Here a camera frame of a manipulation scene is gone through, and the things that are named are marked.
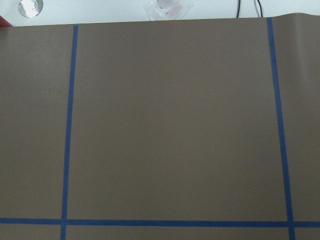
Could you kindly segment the clear plastic bag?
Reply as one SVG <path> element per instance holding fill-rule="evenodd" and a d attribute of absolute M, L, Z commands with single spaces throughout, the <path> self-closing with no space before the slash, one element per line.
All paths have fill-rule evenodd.
<path fill-rule="evenodd" d="M 151 21 L 182 19 L 193 7 L 191 0 L 144 0 L 143 9 Z"/>

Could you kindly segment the red cylinder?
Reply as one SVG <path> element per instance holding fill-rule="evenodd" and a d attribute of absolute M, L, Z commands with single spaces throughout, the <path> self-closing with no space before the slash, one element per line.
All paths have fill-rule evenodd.
<path fill-rule="evenodd" d="M 11 27 L 12 25 L 0 15 L 0 28 Z"/>

